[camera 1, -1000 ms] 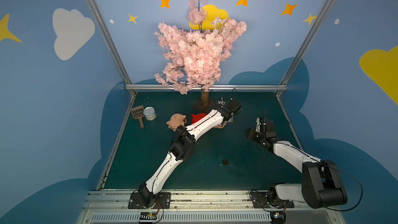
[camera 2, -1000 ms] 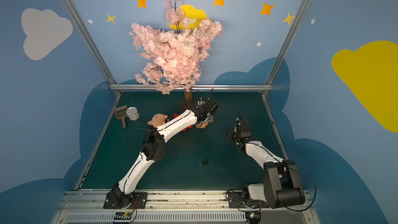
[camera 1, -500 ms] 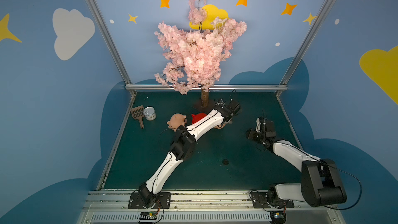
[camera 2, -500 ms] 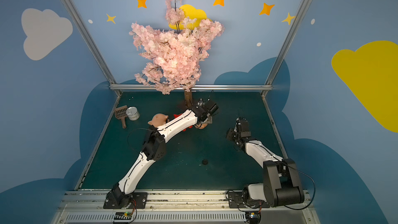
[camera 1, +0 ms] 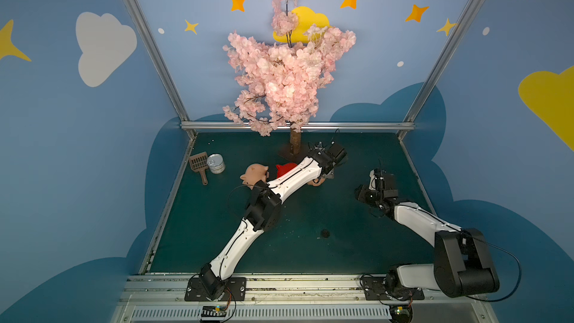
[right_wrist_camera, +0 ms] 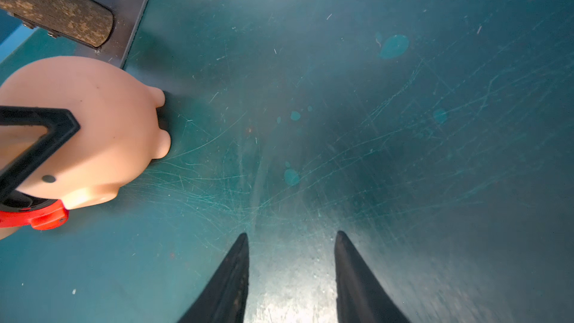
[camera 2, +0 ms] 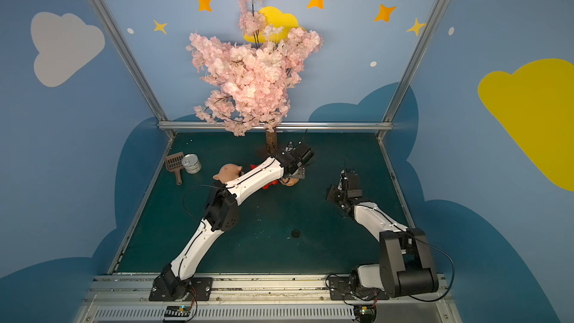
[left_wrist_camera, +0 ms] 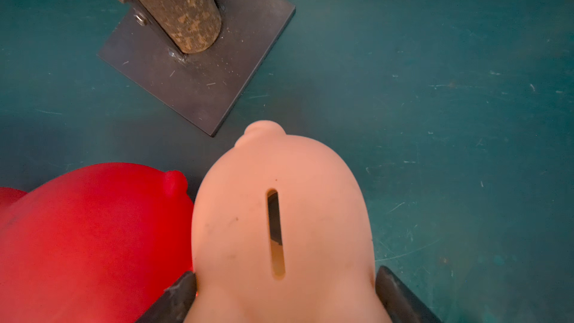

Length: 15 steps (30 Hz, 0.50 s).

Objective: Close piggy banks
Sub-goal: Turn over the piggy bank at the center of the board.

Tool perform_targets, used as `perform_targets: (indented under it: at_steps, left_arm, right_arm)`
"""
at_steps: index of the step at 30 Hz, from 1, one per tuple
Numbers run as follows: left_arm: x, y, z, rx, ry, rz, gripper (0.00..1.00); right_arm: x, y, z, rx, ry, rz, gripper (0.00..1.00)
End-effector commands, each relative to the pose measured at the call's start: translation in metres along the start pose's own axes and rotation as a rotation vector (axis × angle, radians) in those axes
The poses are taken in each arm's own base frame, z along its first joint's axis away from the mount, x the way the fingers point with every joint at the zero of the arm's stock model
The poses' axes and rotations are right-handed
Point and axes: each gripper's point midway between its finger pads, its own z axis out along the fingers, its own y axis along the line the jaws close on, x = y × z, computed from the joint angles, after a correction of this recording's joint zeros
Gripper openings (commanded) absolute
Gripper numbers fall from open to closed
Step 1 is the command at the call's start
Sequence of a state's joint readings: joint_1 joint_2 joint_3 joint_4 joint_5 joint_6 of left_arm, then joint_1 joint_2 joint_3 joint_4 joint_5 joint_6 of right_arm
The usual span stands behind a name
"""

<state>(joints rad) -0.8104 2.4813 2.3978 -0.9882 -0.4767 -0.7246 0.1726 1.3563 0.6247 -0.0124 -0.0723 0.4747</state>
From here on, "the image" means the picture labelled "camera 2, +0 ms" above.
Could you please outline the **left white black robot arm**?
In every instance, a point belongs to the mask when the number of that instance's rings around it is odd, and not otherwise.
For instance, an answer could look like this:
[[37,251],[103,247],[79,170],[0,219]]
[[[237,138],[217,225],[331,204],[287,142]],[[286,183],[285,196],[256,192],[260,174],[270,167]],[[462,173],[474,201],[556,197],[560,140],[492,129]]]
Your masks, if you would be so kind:
[[269,156],[248,172],[241,166],[226,164],[214,176],[215,183],[199,226],[181,253],[153,281],[150,301],[182,301],[193,292],[191,279],[211,246],[231,230],[240,217],[239,207],[251,194],[267,184],[291,179],[304,168],[314,152],[304,144]]

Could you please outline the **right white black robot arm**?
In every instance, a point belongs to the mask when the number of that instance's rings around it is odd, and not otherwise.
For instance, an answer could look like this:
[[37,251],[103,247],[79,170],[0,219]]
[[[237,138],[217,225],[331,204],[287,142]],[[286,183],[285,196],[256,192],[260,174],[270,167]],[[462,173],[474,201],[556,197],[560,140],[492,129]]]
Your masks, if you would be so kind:
[[342,184],[327,190],[327,200],[366,228],[379,244],[379,261],[350,273],[352,294],[365,301],[382,293],[385,298],[411,297],[425,302],[420,295],[439,290],[431,252],[445,252],[430,245],[423,230],[399,223],[360,193],[359,189],[346,190]]

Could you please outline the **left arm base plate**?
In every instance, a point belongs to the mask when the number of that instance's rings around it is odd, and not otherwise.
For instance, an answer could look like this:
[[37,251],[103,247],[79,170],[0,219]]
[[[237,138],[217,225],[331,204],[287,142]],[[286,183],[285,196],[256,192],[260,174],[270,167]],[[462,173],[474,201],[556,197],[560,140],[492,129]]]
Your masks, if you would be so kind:
[[212,291],[212,278],[179,278],[158,276],[152,283],[149,301],[208,301]]

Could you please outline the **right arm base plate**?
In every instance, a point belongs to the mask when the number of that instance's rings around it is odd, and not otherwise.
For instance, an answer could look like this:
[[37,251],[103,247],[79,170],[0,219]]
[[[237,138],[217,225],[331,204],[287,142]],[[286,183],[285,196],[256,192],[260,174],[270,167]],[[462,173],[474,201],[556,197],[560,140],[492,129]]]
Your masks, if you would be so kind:
[[390,297],[378,287],[366,287],[358,277],[328,275],[326,287],[332,301],[375,301],[389,300]]

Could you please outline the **red piggy bank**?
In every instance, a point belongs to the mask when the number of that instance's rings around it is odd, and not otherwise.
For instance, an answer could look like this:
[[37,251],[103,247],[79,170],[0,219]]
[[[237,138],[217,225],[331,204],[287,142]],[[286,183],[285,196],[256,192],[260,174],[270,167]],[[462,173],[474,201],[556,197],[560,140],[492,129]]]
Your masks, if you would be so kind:
[[252,176],[248,179],[247,184],[250,188],[254,188],[257,191],[281,178],[283,169],[280,167],[280,164],[275,161],[272,164],[253,166],[250,173],[252,173]]

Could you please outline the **pink piggy bank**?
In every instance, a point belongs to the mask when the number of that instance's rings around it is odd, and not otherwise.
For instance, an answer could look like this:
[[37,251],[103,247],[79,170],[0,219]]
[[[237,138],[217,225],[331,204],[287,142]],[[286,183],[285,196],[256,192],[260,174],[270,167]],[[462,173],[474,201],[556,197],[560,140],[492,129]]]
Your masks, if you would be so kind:
[[295,178],[285,178],[281,180],[281,183],[285,186],[291,187],[299,182],[299,179]]
[[240,176],[243,175],[243,167],[238,166],[236,164],[225,164],[221,167],[219,172],[214,175],[212,178],[213,180],[227,183],[233,181],[234,179],[238,179]]

